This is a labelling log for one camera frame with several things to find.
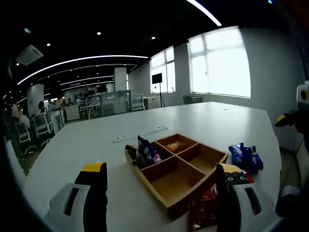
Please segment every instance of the person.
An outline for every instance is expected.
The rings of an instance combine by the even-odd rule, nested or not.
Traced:
[[[70,106],[70,105],[74,105],[74,103],[71,101],[71,98],[69,98],[67,106]]]
[[[19,123],[20,114],[19,114],[19,111],[18,111],[18,107],[16,105],[16,100],[13,100],[12,117],[13,117],[14,124]]]
[[[77,96],[75,96],[75,102],[76,102],[77,105],[79,105],[79,103],[81,102],[81,100],[80,100]]]
[[[23,114],[23,110],[20,110],[19,123],[24,123],[28,129],[30,128],[29,118]]]
[[[66,103],[66,100],[65,100],[65,99],[63,99],[63,101],[62,101],[61,107],[62,107],[62,108],[67,107],[67,103]]]
[[[44,102],[40,101],[38,108],[41,111],[41,113],[46,113],[45,108],[44,108]]]

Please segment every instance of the ceiling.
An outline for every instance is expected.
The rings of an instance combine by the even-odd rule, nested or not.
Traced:
[[[283,29],[279,17],[267,0],[198,0],[223,25],[241,28]],[[113,81],[115,67],[127,67],[130,73],[149,58],[172,45],[185,43],[195,35],[218,29],[199,9],[186,0],[153,1],[44,1],[44,5],[19,6],[8,10],[12,23],[7,104],[11,97],[20,100],[31,84],[44,84],[44,94],[58,97],[67,82],[86,78],[81,84]],[[43,57],[28,66],[16,65],[16,57],[29,45]],[[132,55],[148,58],[92,58],[69,62],[32,73],[71,59],[103,55]]]

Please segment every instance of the wooden tray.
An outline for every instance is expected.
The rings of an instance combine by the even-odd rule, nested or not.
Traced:
[[[183,151],[170,152],[164,146],[176,140],[187,145]],[[228,154],[192,139],[176,134],[152,142],[158,152],[168,153],[169,158],[139,169],[125,150],[126,160],[140,181],[167,210],[169,217],[181,216],[188,207],[190,196],[208,180],[214,180],[216,164],[226,162]]]

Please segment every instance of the bright window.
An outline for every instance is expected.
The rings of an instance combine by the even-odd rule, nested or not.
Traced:
[[[126,75],[126,89],[129,90],[129,77]]]
[[[151,76],[162,73],[161,92],[172,93],[176,91],[174,48],[170,47],[151,58]],[[152,84],[151,92],[159,93],[160,84]]]
[[[249,62],[238,27],[191,38],[189,55],[192,93],[250,98]]]

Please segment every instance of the white table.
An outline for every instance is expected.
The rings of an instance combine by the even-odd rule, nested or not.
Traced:
[[[187,215],[170,222],[126,163],[125,145],[137,139],[112,143],[114,137],[151,130],[168,130],[145,136],[148,140],[180,133],[228,152],[230,145],[255,145],[264,170],[254,177],[274,204],[280,187],[281,157],[266,111],[215,102],[173,106],[97,118],[66,125],[46,146],[31,168],[24,194],[43,216],[51,198],[75,178],[87,163],[103,161],[108,170],[107,229],[109,232],[186,232]]]

